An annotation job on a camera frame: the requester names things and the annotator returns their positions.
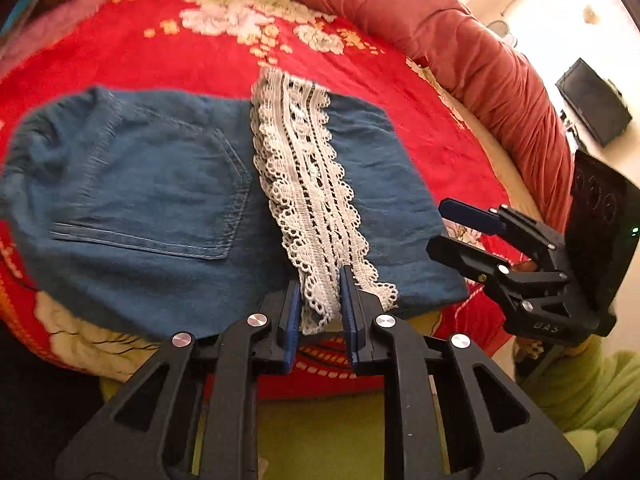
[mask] bed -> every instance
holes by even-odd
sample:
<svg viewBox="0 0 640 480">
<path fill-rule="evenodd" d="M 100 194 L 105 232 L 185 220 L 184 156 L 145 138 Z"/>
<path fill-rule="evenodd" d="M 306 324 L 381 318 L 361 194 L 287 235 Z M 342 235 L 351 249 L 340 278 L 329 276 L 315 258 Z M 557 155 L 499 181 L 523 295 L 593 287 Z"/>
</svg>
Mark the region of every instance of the bed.
<svg viewBox="0 0 640 480">
<path fill-rule="evenodd" d="M 185 9 L 197 10 L 197 1 L 75 0 L 32 23 L 0 60 L 2 157 L 20 118 L 61 94 L 101 84 L 245 98 L 260 67 L 277 64 L 383 107 L 436 201 L 509 203 L 564 227 L 572 163 L 561 121 L 527 60 L 456 0 L 260 0 L 255 9 L 278 29 L 273 46 L 261 52 L 260 44 L 240 44 L 231 34 L 200 34 L 181 18 Z M 319 33 L 340 38 L 340 55 L 314 47 L 309 37 Z M 393 99 L 391 87 L 401 89 Z M 453 224 L 447 229 L 514 263 L 522 258 L 500 240 Z M 41 358 L 123 381 L 157 347 L 79 319 L 39 291 L 5 224 L 0 244 L 2 318 Z M 481 286 L 470 283 L 469 291 L 465 302 L 412 323 L 439 337 L 465 332 L 494 354 L 510 339 L 502 314 Z M 378 380 L 350 373 L 342 349 L 339 337 L 301 348 L 294 372 L 261 384 L 261 397 L 378 389 Z M 363 402 L 379 401 L 372 394 Z"/>
</svg>

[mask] lace scalloped edge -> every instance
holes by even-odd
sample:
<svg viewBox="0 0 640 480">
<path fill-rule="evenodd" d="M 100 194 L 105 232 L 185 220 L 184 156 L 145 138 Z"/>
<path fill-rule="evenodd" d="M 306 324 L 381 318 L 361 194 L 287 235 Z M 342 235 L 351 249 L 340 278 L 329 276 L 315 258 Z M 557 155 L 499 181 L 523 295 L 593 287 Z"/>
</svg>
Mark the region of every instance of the lace scalloped edge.
<svg viewBox="0 0 640 480">
<path fill-rule="evenodd" d="M 275 68 L 263 68 L 252 92 L 254 165 L 282 245 L 298 270 L 304 301 L 301 330 L 322 332 L 340 313 L 339 275 L 351 265 L 356 284 L 376 294 L 384 310 L 398 289 L 378 282 L 367 259 L 369 244 L 358 231 L 353 190 L 343 180 L 325 127 L 328 91 Z"/>
</svg>

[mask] denim back pocket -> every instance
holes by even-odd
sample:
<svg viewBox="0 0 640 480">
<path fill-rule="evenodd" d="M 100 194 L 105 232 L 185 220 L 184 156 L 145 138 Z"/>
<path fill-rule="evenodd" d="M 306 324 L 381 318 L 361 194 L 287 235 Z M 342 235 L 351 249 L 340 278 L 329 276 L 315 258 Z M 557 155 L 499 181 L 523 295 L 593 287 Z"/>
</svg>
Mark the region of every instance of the denim back pocket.
<svg viewBox="0 0 640 480">
<path fill-rule="evenodd" d="M 91 111 L 69 150 L 54 238 L 228 255 L 252 178 L 220 129 L 111 98 Z"/>
</svg>

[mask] green fabric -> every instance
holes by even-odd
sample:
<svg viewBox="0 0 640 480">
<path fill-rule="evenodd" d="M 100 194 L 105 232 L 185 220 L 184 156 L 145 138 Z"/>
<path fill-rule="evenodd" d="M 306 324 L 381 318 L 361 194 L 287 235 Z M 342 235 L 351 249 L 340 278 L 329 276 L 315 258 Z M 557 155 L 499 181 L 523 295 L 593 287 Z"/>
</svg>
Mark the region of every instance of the green fabric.
<svg viewBox="0 0 640 480">
<path fill-rule="evenodd" d="M 264 480 L 383 480 L 383 414 L 382 394 L 262 402 Z"/>
<path fill-rule="evenodd" d="M 603 358 L 602 341 L 594 337 L 584 352 L 559 359 L 524 389 L 566 432 L 588 468 L 609 449 L 640 398 L 640 355 Z"/>
</svg>

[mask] pocket stitching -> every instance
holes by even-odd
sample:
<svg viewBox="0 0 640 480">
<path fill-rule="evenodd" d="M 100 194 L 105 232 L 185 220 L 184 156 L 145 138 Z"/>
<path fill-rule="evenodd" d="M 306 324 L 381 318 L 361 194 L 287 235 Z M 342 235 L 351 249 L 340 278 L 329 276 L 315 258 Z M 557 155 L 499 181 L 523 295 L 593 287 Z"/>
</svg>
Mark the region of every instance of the pocket stitching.
<svg viewBox="0 0 640 480">
<path fill-rule="evenodd" d="M 128 234 L 123 234 L 123 233 L 118 233 L 118 232 L 110 232 L 107 230 L 100 230 L 100 229 L 95 229 L 95 228 L 91 228 L 91 227 L 87 227 L 87 226 L 82 226 L 82 225 L 74 225 L 74 224 L 65 224 L 63 222 L 54 222 L 54 225 L 58 225 L 60 227 L 67 227 L 69 230 L 73 230 L 73 231 L 94 231 L 94 232 L 105 232 L 105 233 L 111 233 L 113 235 L 119 236 L 119 237 L 124 237 L 124 238 L 136 238 L 139 240 L 146 240 L 149 241 L 153 244 L 156 244 L 158 246 L 165 246 L 165 247 L 184 247 L 184 248 L 192 248 L 192 249 L 200 249 L 200 250 L 204 250 L 207 252 L 212 252 L 212 251 L 219 251 L 220 254 L 216 254 L 214 256 L 210 256 L 208 254 L 197 254 L 197 253 L 190 253 L 190 252 L 185 252 L 185 253 L 180 253 L 177 251 L 169 251 L 169 250 L 160 250 L 160 249 L 154 249 L 154 248 L 150 248 L 150 247 L 141 247 L 138 245 L 129 245 L 129 244 L 122 244 L 119 242 L 114 242 L 111 240 L 100 240 L 98 238 L 92 238 L 92 237 L 87 237 L 87 236 L 82 236 L 82 235 L 74 235 L 74 234 L 66 234 L 66 233 L 61 233 L 61 232 L 56 232 L 51 230 L 50 233 L 53 236 L 59 236 L 59 237 L 63 237 L 63 238 L 76 238 L 77 240 L 84 240 L 87 242 L 97 242 L 97 243 L 102 243 L 102 244 L 107 244 L 107 245 L 114 245 L 114 246 L 120 246 L 120 247 L 124 247 L 124 248 L 131 248 L 131 249 L 137 249 L 137 250 L 143 250 L 143 251 L 150 251 L 150 252 L 155 252 L 155 253 L 162 253 L 162 254 L 174 254 L 174 255 L 181 255 L 181 256 L 190 256 L 190 257 L 197 257 L 197 258 L 206 258 L 206 259 L 222 259 L 225 258 L 228 255 L 228 252 L 231 248 L 231 245 L 234 241 L 234 238 L 236 236 L 236 232 L 238 230 L 238 226 L 240 225 L 240 222 L 242 220 L 242 216 L 244 213 L 244 206 L 246 204 L 246 201 L 248 199 L 249 196 L 249 191 L 250 191 L 250 186 L 251 186 L 251 182 L 252 182 L 252 176 L 249 173 L 249 171 L 247 170 L 246 166 L 244 165 L 244 163 L 242 162 L 242 159 L 239 157 L 239 155 L 236 153 L 236 151 L 233 149 L 233 147 L 230 145 L 230 143 L 228 142 L 228 140 L 226 139 L 226 137 L 224 136 L 224 133 L 219 129 L 219 128 L 215 128 L 215 127 L 211 127 L 210 131 L 207 131 L 208 128 L 206 128 L 203 125 L 200 124 L 193 124 L 193 123 L 186 123 L 184 121 L 172 118 L 171 116 L 166 116 L 164 114 L 158 113 L 155 110 L 151 109 L 151 108 L 146 108 L 143 106 L 140 106 L 139 104 L 136 103 L 126 103 L 120 99 L 118 99 L 114 94 L 112 94 L 111 92 L 108 92 L 108 97 L 111 101 L 111 104 L 113 105 L 113 113 L 114 113 L 114 117 L 115 118 L 120 118 L 120 109 L 124 106 L 130 106 L 132 108 L 135 108 L 136 110 L 144 113 L 147 116 L 152 116 L 149 117 L 150 120 L 165 120 L 167 122 L 170 123 L 177 123 L 180 124 L 181 126 L 186 126 L 188 127 L 188 129 L 190 130 L 198 130 L 198 132 L 196 134 L 200 134 L 202 136 L 211 136 L 213 137 L 218 145 L 220 146 L 220 149 L 222 150 L 222 152 L 226 155 L 226 158 L 228 159 L 229 163 L 231 163 L 232 167 L 234 168 L 236 174 L 238 175 L 239 178 L 239 185 L 238 185 L 238 190 L 235 193 L 235 197 L 234 200 L 232 202 L 231 208 L 229 210 L 229 213 L 226 215 L 225 218 L 225 225 L 223 228 L 223 232 L 222 234 L 218 237 L 218 238 L 222 238 L 221 242 L 218 242 L 216 244 L 212 244 L 209 247 L 200 247 L 200 246 L 189 246 L 189 245 L 185 245 L 185 244 L 175 244 L 175 243 L 170 243 L 170 242 L 160 242 L 160 241 L 156 241 L 156 240 L 151 240 L 150 238 L 143 238 L 143 237 L 137 237 L 134 235 L 128 235 Z M 84 182 L 82 182 L 81 187 L 79 187 L 78 189 L 78 193 L 80 194 L 80 196 L 84 199 L 84 203 L 83 204 L 79 204 L 80 208 L 82 208 L 83 206 L 85 207 L 89 207 L 89 202 L 90 202 L 90 190 L 93 189 L 95 186 L 95 180 L 97 178 L 97 171 L 96 169 L 99 168 L 99 164 L 102 163 L 104 164 L 105 162 L 103 160 L 101 160 L 101 156 L 102 154 L 105 153 L 106 149 L 109 147 L 111 141 L 113 139 L 116 138 L 116 134 L 115 134 L 115 120 L 114 118 L 112 118 L 111 120 L 109 120 L 104 127 L 103 130 L 103 138 L 98 142 L 97 146 L 94 147 L 94 150 L 92 151 L 91 155 L 88 157 L 88 161 L 85 164 L 85 172 L 84 174 L 86 175 Z"/>
<path fill-rule="evenodd" d="M 85 230 L 85 229 L 90 229 L 87 227 L 81 227 L 81 226 L 71 226 L 74 230 Z M 56 235 L 58 237 L 61 238 L 68 238 L 69 240 L 74 240 L 74 241 L 83 241 L 83 242 L 93 242 L 93 243 L 97 243 L 97 244 L 102 244 L 102 245 L 108 245 L 108 246 L 116 246 L 116 247 L 123 247 L 126 249 L 134 249 L 137 251 L 147 251 L 149 253 L 156 253 L 156 254 L 170 254 L 173 256 L 185 256 L 188 258 L 202 258 L 202 259 L 206 259 L 206 260 L 222 260 L 226 257 L 226 253 L 222 253 L 220 255 L 215 255 L 215 256 L 209 256 L 207 254 L 190 254 L 190 253 L 181 253 L 181 252 L 177 252 L 177 251 L 168 251 L 168 250 L 161 250 L 161 249 L 153 249 L 153 248 L 149 248 L 149 247 L 141 247 L 138 245 L 129 245 L 129 244 L 123 244 L 120 242 L 113 242 L 112 240 L 103 240 L 101 238 L 91 238 L 88 236 L 82 236 L 82 235 L 70 235 L 70 234 L 66 234 L 66 233 L 60 233 L 57 231 L 50 231 L 53 235 Z"/>
</svg>

